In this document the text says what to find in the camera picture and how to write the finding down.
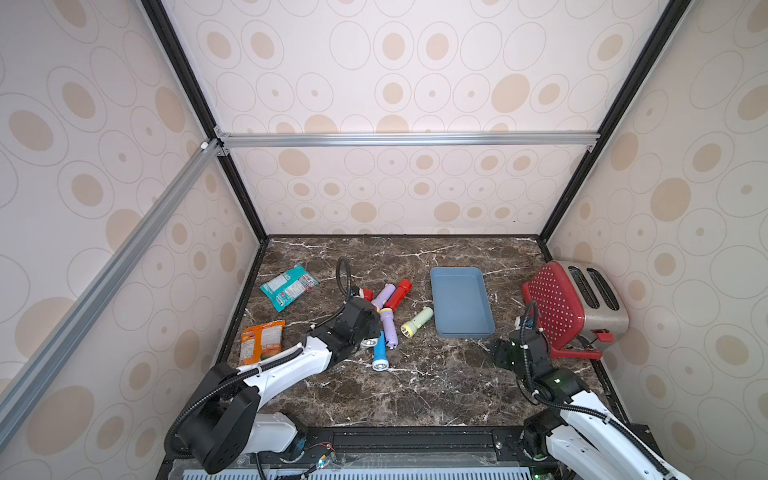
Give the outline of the red flashlight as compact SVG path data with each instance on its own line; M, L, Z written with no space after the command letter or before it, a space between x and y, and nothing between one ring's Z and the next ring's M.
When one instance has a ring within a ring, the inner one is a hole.
M385 303L385 307L391 309L392 311L395 311L399 305L402 303L402 301L405 299L407 294L412 289L412 282L403 279L400 281L398 286L396 287L394 293L390 296L390 298Z
M374 298L374 293L370 289L360 288L359 292L366 301L372 301Z

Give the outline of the purple flashlight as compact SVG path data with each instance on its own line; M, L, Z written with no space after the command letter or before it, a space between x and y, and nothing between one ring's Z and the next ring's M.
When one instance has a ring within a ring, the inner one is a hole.
M384 288L379 292L379 294L375 297L375 299L372 301L372 304L376 307L377 310L381 310L385 307L386 302L391 298L391 296L395 293L396 286L393 284L386 284Z
M397 337L397 328L394 323L394 312L391 308L385 307L380 310L379 314L386 346L389 349L395 349L399 344L399 340Z

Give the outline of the blue flashlight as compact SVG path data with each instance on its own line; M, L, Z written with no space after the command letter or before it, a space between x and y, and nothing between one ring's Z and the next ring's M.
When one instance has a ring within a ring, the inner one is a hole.
M381 332L377 344L373 349L372 369L377 372L386 371L389 368L385 333Z

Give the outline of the light green flashlight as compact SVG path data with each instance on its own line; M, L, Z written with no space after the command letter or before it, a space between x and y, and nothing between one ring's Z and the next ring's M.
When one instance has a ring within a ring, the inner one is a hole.
M401 325L401 333L406 338L412 338L420 328L422 328L429 320L433 318L433 316L434 311L431 307L423 308L411 320Z

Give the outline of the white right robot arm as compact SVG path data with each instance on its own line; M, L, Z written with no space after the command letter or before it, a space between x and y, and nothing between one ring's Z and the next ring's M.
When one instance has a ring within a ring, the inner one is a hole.
M583 479L686 479L622 423L574 371L552 363L542 332L521 328L491 350L544 409L523 424L519 444L532 460L556 460Z

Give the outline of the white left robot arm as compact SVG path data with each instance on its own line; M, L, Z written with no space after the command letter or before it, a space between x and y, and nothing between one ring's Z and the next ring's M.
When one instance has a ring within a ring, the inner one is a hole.
M243 454L289 450L298 426L283 414L261 415L261 408L300 381L346 360L380 333L377 307L353 297L338 315L286 351L237 369L215 365L169 427L166 454L194 459L207 473L216 474Z

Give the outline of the blue plastic storage box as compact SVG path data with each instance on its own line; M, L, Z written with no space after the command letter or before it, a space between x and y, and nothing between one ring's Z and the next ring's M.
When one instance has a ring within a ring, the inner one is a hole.
M439 337L483 339L495 333L495 322L480 269L433 268L430 283Z

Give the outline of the red polka dot toaster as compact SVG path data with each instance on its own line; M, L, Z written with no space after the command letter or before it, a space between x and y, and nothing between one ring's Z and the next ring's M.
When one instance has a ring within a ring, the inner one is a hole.
M599 361L629 329L623 301L595 265L550 261L522 293L527 303L537 303L538 328L556 358Z

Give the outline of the teal snack packet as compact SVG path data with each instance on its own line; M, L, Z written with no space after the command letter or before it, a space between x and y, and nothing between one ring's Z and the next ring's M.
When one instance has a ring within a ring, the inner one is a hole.
M296 264L293 268L262 284L260 290L267 296L275 310L282 312L317 285L316 278L301 264Z

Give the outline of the orange snack packet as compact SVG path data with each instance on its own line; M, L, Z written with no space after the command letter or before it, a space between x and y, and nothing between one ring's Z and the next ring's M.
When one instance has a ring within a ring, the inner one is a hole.
M282 352L284 320L246 328L241 334L239 365L253 365Z

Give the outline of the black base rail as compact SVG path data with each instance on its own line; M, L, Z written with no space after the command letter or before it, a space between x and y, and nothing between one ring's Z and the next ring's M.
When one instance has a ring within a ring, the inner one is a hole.
M523 450L523 429L506 427L316 427L284 450L260 447L207 472L176 460L164 479L576 479L552 457Z

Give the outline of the silver aluminium rail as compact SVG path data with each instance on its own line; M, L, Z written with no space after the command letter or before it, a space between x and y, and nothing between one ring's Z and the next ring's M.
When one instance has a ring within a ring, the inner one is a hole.
M1 448L9 442L145 255L223 142L211 138L186 163L109 262L73 303L1 397Z
M227 148L594 145L596 131L224 134Z

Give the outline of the black frame post left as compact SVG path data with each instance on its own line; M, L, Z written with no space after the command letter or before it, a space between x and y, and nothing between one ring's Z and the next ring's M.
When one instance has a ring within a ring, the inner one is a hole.
M217 132L217 122L205 98L204 92L193 72L189 59L171 23L170 16L161 1L142 0L140 4L147 14L149 22L179 80L193 113L201 125L207 139L222 140ZM242 208L246 220L260 243L269 240L269 235L256 212L244 181L230 153L217 156L220 166Z

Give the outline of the silver aluminium rail left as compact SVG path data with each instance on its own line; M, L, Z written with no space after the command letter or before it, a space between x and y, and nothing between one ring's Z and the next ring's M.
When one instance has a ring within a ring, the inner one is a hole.
M9 442L145 255L223 142L211 138L186 163L109 262L73 303L1 397L1 448Z

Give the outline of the black frame post right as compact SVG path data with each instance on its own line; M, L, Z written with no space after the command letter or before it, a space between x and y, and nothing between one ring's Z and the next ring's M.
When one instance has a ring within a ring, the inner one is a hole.
M669 1L662 10L659 20L651 30L647 41L642 45L642 49L633 63L626 80L618 90L617 96L614 98L597 130L599 137L595 145L582 157L545 223L543 230L540 232L538 238L543 245L546 245L553 238L558 226L587 180L602 151L608 145L613 133L618 128L621 120L635 100L691 5L692 1L690 0L673 0Z

